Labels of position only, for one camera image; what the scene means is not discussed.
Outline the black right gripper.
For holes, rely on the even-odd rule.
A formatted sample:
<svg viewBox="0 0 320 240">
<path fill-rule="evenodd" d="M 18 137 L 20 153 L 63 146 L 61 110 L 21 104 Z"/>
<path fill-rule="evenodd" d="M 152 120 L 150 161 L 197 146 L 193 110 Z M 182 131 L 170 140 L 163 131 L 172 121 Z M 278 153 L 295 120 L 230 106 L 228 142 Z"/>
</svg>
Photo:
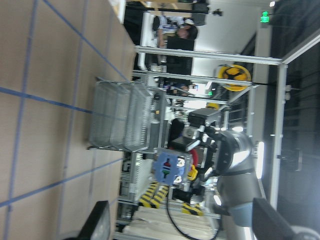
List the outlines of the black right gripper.
<svg viewBox="0 0 320 240">
<path fill-rule="evenodd" d="M 173 190 L 173 199 L 191 200 L 194 195 L 204 197 L 205 187 L 202 184 L 215 174 L 213 155 L 217 152 L 217 143 L 213 139 L 214 126 L 213 122 L 201 117 L 192 117 L 188 126 L 181 118 L 172 120 L 167 147 L 190 154 L 197 170 L 196 177 L 187 181 L 187 188 L 177 187 Z"/>
</svg>

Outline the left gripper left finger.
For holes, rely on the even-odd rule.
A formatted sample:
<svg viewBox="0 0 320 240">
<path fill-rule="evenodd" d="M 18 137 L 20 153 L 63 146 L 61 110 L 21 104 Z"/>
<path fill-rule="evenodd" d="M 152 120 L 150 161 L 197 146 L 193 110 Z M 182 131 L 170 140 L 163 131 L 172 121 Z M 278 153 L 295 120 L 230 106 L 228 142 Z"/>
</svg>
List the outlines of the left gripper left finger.
<svg viewBox="0 0 320 240">
<path fill-rule="evenodd" d="M 111 216 L 108 200 L 97 201 L 77 236 L 65 240 L 108 240 L 111 235 Z"/>
</svg>

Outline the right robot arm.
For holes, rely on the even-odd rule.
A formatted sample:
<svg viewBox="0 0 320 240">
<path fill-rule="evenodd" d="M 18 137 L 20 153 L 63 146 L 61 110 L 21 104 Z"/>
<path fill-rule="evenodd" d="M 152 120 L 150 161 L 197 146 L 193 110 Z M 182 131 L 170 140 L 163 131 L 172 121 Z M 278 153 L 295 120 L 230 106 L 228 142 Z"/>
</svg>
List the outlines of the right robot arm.
<svg viewBox="0 0 320 240">
<path fill-rule="evenodd" d="M 191 154 L 198 171 L 196 181 L 217 177 L 217 191 L 226 214 L 237 226 L 252 227 L 253 201 L 262 194 L 252 157 L 253 144 L 244 132 L 216 130 L 200 119 L 186 125 L 175 118 L 167 146 Z"/>
</svg>

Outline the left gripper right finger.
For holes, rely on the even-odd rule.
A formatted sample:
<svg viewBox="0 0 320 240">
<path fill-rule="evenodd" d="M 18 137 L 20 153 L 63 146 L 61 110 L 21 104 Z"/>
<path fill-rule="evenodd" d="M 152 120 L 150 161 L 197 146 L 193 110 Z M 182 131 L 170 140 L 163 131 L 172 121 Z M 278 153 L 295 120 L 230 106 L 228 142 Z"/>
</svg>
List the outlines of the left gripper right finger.
<svg viewBox="0 0 320 240">
<path fill-rule="evenodd" d="M 318 240 L 308 227 L 290 225 L 264 198 L 254 198 L 252 230 L 258 240 Z"/>
</svg>

